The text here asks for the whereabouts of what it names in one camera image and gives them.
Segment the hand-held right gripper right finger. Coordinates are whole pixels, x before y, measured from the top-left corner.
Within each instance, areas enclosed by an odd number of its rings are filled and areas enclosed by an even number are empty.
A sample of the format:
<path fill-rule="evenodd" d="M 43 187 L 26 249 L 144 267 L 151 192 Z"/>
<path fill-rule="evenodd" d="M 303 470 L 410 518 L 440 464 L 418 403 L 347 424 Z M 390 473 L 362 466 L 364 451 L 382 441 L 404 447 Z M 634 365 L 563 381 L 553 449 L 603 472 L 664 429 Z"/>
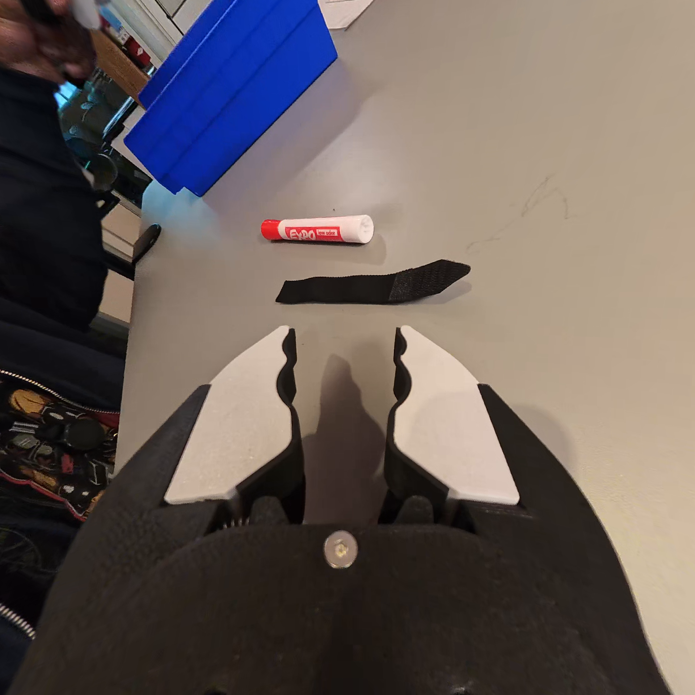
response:
<path fill-rule="evenodd" d="M 398 500 L 426 497 L 433 507 L 448 500 L 517 505 L 520 494 L 479 381 L 411 326 L 397 328 L 393 360 L 389 491 Z"/>

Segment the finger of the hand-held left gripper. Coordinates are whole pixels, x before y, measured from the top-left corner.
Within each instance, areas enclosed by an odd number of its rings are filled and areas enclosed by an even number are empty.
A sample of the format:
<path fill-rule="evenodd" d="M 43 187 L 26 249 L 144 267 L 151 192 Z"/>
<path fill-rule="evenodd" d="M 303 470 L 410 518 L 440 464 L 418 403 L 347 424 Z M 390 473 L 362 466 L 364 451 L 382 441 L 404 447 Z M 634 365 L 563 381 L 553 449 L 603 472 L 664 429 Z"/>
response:
<path fill-rule="evenodd" d="M 93 31 L 101 28 L 101 7 L 105 1 L 71 1 L 75 21 L 83 28 Z"/>

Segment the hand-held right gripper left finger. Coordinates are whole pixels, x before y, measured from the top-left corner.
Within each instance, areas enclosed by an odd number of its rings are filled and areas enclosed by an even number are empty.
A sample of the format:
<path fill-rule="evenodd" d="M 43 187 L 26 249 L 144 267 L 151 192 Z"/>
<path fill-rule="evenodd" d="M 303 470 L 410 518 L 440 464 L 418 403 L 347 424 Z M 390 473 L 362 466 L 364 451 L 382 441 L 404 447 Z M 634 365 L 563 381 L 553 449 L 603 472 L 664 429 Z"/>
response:
<path fill-rule="evenodd" d="M 302 486 L 302 438 L 295 330 L 280 326 L 211 381 L 164 500 L 183 505 L 262 496 L 290 497 Z"/>

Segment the large blue plastic bin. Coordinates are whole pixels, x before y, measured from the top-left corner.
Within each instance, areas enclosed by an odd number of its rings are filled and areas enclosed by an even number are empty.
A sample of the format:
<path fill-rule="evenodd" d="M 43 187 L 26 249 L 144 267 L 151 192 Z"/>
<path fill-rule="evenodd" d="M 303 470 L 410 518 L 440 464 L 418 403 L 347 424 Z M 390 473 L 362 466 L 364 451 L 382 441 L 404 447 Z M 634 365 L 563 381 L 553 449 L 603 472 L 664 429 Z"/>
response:
<path fill-rule="evenodd" d="M 337 58 L 317 1 L 213 1 L 140 93 L 125 144 L 203 196 Z"/>

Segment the red marker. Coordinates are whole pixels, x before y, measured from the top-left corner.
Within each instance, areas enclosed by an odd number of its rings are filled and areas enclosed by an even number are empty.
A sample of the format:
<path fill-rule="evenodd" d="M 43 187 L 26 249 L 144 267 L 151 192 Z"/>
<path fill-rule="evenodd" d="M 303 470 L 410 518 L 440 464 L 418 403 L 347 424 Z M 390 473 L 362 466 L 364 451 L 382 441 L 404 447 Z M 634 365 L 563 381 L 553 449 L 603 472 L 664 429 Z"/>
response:
<path fill-rule="evenodd" d="M 351 215 L 265 220 L 260 231 L 269 241 L 365 245 L 373 238 L 375 225 L 369 215 Z"/>

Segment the person's left forearm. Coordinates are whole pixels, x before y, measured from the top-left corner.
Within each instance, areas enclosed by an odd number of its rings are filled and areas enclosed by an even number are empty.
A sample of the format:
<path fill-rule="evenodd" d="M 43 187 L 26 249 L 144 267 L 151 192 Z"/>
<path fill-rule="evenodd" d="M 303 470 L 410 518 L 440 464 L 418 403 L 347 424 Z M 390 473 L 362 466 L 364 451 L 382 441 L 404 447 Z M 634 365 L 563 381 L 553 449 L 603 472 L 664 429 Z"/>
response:
<path fill-rule="evenodd" d="M 78 332 L 108 269 L 96 196 L 68 149 L 55 85 L 1 69 L 1 296 Z"/>

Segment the person's left hand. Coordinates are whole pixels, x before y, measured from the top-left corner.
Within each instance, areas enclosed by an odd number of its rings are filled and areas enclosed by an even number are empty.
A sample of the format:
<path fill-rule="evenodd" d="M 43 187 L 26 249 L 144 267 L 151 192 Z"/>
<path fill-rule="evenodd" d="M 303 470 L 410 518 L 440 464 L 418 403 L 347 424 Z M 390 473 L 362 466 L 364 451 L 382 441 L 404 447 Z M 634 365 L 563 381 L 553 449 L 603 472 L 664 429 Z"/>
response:
<path fill-rule="evenodd" d="M 55 84 L 87 79 L 97 65 L 90 31 L 70 12 L 55 26 L 30 19 L 21 4 L 1 4 L 1 67 Z"/>

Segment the black office chair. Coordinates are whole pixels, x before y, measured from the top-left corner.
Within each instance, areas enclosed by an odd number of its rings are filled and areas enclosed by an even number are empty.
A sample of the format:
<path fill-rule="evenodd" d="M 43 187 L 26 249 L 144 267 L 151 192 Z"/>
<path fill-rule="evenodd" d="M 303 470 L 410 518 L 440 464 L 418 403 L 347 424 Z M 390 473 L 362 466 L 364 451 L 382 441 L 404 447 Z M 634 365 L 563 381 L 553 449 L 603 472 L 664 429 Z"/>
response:
<path fill-rule="evenodd" d="M 160 224 L 152 224 L 142 232 L 133 246 L 133 266 L 136 266 L 153 248 L 157 240 L 160 238 L 161 231 L 162 228 Z"/>

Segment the printed paper sheet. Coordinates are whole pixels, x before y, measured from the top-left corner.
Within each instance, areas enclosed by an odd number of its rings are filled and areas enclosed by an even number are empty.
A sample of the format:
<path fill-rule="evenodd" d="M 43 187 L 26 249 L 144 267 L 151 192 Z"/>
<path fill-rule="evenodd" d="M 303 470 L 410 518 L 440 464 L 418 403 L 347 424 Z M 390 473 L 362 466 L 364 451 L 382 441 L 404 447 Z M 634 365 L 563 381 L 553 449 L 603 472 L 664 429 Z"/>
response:
<path fill-rule="evenodd" d="M 318 1 L 319 8 L 331 31 L 349 28 L 373 1 Z"/>

